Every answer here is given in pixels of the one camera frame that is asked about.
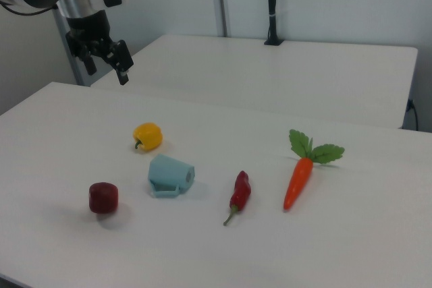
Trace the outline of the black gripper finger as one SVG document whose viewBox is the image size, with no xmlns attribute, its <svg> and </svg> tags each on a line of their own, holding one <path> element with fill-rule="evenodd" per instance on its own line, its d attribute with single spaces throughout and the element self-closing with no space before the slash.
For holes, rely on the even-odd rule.
<svg viewBox="0 0 432 288">
<path fill-rule="evenodd" d="M 126 42 L 124 40 L 111 42 L 106 59 L 115 70 L 119 83 L 125 85 L 129 81 L 128 71 L 134 64 Z"/>
<path fill-rule="evenodd" d="M 97 67 L 91 55 L 87 55 L 83 58 L 84 66 L 87 70 L 88 75 L 93 76 L 97 72 Z"/>
</svg>

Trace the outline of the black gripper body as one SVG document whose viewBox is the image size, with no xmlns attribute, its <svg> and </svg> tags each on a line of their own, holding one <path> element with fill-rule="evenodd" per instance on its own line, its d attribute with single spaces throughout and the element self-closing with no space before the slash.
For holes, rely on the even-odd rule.
<svg viewBox="0 0 432 288">
<path fill-rule="evenodd" d="M 70 31 L 65 39 L 74 57 L 83 60 L 96 56 L 109 63 L 112 39 L 105 10 L 85 18 L 67 18 Z"/>
</svg>

